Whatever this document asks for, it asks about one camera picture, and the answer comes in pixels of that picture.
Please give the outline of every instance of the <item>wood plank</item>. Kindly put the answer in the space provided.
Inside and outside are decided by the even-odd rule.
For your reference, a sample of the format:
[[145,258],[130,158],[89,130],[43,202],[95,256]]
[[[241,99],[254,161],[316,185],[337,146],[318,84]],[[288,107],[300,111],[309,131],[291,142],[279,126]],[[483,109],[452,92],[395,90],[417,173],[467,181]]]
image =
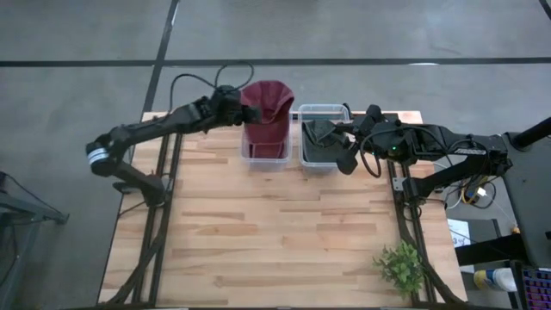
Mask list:
[[[146,113],[144,120],[163,114]],[[419,112],[399,116],[422,121]],[[224,127],[184,138],[158,306],[410,305],[371,264],[384,246],[400,242],[387,168],[379,179],[360,168],[351,176],[309,176],[300,167],[294,136],[294,158],[284,170],[251,171],[239,154],[242,130]],[[137,145],[133,165],[155,169],[160,144],[155,139]],[[412,173],[432,169],[420,163]],[[125,197],[122,209],[140,199]],[[118,220],[100,301],[116,292],[137,263],[145,219],[143,206]],[[442,206],[424,206],[422,225],[431,263],[466,298]]]

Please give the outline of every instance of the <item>maroon cap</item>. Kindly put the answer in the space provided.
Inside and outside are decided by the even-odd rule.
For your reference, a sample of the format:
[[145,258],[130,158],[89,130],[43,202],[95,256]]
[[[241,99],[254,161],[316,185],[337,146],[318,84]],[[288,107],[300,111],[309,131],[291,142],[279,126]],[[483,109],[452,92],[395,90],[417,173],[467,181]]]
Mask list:
[[280,81],[258,81],[241,90],[241,103],[259,107],[260,124],[245,124],[251,158],[285,158],[293,91]]

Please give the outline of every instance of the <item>potted plant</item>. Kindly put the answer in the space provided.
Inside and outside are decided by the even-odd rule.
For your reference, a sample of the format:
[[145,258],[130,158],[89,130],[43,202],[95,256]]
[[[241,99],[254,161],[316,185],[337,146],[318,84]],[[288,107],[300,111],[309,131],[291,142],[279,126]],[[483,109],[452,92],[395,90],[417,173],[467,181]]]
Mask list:
[[423,266],[413,245],[402,241],[396,250],[385,246],[380,257],[373,257],[373,265],[381,269],[382,278],[392,282],[402,298],[421,289]]

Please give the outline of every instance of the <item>gray floor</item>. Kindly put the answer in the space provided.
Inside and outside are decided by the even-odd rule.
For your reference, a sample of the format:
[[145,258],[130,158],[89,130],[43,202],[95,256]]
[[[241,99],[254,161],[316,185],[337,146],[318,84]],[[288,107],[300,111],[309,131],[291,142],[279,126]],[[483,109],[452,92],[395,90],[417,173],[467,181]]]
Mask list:
[[[170,0],[0,0],[0,60],[155,59]],[[537,0],[182,0],[167,59],[430,58],[551,56],[551,21]],[[214,68],[164,68],[170,80]],[[0,68],[0,170],[71,213],[43,225],[20,293],[23,307],[93,305],[121,197],[91,175],[84,145],[137,121],[152,68]],[[240,84],[243,68],[222,81]],[[465,133],[521,130],[551,115],[551,65],[259,66],[302,103],[370,103],[421,110],[424,121]],[[176,105],[210,93],[181,80]],[[497,181],[498,204],[511,207]],[[452,218],[496,218],[459,206]],[[476,303],[484,298],[469,293]]]

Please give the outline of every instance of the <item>transparent container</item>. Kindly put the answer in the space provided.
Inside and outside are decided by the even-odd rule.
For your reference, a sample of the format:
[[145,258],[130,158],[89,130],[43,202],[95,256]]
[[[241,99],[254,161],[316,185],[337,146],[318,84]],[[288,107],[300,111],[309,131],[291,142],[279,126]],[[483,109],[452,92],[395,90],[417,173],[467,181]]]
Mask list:
[[[293,132],[291,130],[293,124],[293,114],[289,112],[289,130],[287,133],[287,143],[284,146],[284,158],[251,158],[248,145],[250,144],[245,129],[243,129],[243,137],[241,138],[241,158],[249,165],[249,168],[254,171],[280,171],[291,160],[293,150]],[[279,143],[257,143],[257,146],[277,146]]]
[[329,174],[337,170],[336,162],[313,163],[304,158],[302,146],[302,122],[312,120],[329,120],[334,123],[350,122],[349,110],[342,104],[303,104],[299,107],[299,157],[306,173]]

